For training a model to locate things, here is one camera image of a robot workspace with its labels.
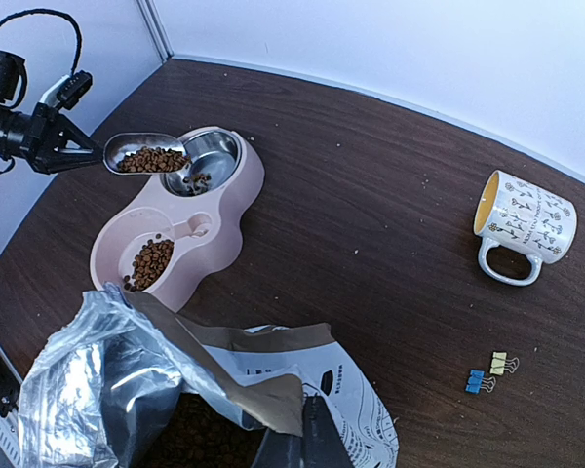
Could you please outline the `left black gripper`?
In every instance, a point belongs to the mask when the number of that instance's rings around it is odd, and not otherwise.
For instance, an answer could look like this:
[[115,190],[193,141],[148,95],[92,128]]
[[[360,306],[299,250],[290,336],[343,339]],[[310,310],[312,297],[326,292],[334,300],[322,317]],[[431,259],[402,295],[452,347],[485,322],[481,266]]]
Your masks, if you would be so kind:
[[38,102],[30,116],[21,143],[21,155],[31,169],[51,175],[102,163],[98,145],[69,118]]

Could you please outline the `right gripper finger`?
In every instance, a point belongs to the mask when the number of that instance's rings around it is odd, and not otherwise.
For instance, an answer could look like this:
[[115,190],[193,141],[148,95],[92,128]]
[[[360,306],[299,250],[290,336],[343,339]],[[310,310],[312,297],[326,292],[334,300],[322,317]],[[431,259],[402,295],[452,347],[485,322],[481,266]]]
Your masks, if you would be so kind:
[[266,430],[252,468],[353,467],[325,399],[308,397],[302,416],[302,437]]

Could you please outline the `metal scoop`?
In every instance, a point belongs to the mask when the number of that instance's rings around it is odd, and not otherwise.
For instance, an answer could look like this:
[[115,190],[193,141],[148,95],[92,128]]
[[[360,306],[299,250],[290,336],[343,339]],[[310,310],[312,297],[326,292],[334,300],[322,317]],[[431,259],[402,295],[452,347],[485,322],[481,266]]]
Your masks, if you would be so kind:
[[105,144],[102,162],[120,176],[171,174],[192,164],[184,145],[161,133],[117,134]]

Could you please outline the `pink double pet bowl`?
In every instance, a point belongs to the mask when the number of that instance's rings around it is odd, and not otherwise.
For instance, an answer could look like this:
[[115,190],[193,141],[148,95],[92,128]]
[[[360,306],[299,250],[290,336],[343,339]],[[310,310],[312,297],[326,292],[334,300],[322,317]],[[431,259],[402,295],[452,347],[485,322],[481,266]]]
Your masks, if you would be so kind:
[[97,235],[90,255],[96,289],[121,284],[133,274],[135,257],[146,242],[170,241],[171,258],[146,292],[177,312],[206,276],[236,260],[243,246],[240,221],[257,198],[265,172],[255,150],[236,132],[204,127],[180,138],[214,130],[230,132],[240,142],[241,160],[234,174],[219,188],[196,197],[173,195],[163,186],[162,175],[152,175]]

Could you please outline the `blue binder clip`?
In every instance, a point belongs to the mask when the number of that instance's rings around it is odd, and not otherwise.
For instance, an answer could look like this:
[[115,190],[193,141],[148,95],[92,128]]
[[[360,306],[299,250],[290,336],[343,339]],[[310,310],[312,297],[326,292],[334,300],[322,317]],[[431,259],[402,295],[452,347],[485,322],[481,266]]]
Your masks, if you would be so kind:
[[469,394],[491,393],[496,386],[496,378],[487,376],[483,370],[470,370],[465,385],[465,392]]

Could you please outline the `yellow binder clip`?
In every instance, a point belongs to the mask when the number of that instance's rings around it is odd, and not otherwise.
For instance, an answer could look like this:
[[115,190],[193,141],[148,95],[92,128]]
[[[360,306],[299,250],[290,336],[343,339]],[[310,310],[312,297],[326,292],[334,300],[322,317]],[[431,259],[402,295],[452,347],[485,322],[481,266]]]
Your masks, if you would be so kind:
[[493,351],[491,355],[489,374],[501,376],[505,373],[513,374],[520,366],[518,357],[509,357],[504,351]]

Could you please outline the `dog food bag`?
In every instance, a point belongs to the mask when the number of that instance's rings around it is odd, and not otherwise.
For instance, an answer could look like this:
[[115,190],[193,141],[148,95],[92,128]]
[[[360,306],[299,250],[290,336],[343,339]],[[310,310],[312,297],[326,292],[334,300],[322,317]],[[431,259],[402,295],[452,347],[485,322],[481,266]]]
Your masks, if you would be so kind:
[[393,467],[394,422],[326,323],[207,327],[153,295],[85,292],[19,396],[25,467],[132,467],[190,393],[245,431],[303,436],[308,397],[325,399],[353,467]]

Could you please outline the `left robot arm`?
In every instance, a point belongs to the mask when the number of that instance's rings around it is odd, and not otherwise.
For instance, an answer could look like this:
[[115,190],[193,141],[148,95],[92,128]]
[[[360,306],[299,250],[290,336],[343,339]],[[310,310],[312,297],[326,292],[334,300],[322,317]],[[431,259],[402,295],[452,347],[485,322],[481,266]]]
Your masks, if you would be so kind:
[[16,110],[27,89],[25,60],[0,51],[0,158],[17,159],[39,174],[52,175],[99,164],[102,149],[62,114],[72,109],[92,87],[93,76],[79,71],[58,80],[30,114]]

